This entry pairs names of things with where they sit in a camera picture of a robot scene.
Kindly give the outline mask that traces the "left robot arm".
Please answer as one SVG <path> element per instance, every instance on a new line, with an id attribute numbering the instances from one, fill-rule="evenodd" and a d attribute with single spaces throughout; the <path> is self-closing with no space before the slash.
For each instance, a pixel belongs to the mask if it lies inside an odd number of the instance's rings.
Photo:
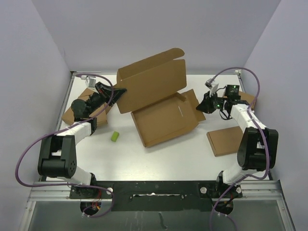
<path id="1" fill-rule="evenodd" d="M 101 82 L 86 100 L 76 99 L 71 104 L 73 127 L 42 139 L 38 161 L 41 176 L 58 178 L 73 185 L 87 198 L 97 194 L 98 186 L 92 182 L 94 175 L 77 166 L 76 145 L 97 129 L 97 118 L 91 116 L 102 106 L 113 106 L 127 92 L 126 88 L 111 88 Z"/>

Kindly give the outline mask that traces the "green block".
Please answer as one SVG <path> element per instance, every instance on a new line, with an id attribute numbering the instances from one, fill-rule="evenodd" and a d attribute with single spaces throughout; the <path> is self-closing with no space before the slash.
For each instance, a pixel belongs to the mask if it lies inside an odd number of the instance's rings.
<path id="1" fill-rule="evenodd" d="M 119 132 L 114 131 L 114 132 L 112 133 L 112 135 L 111 135 L 110 140 L 111 140 L 112 142 L 116 142 L 117 139 L 118 139 L 118 137 L 119 137 Z"/>

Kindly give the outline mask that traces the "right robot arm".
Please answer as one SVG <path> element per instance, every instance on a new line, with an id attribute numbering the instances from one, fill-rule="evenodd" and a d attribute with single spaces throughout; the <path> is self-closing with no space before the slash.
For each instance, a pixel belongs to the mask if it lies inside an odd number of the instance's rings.
<path id="1" fill-rule="evenodd" d="M 226 196 L 231 191 L 231 185 L 238 185 L 247 177 L 256 178 L 256 172 L 264 172 L 264 179 L 276 161 L 279 134 L 275 129 L 269 129 L 254 115 L 251 105 L 242 100 L 238 85 L 226 85 L 224 96 L 219 97 L 217 84 L 208 84 L 209 91 L 197 106 L 197 110 L 211 114 L 218 110 L 225 119 L 234 119 L 243 133 L 237 159 L 228 169 L 221 171 L 214 184 L 218 196 Z"/>

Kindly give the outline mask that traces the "large cardboard box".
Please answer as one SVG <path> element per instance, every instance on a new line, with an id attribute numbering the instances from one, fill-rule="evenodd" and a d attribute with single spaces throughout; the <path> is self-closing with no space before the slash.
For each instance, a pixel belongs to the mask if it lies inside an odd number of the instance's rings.
<path id="1" fill-rule="evenodd" d="M 144 147 L 187 134 L 205 120 L 194 90 L 179 92 L 187 86 L 184 55 L 172 48 L 117 71 L 115 87 L 127 90 L 118 109 L 131 114 Z"/>

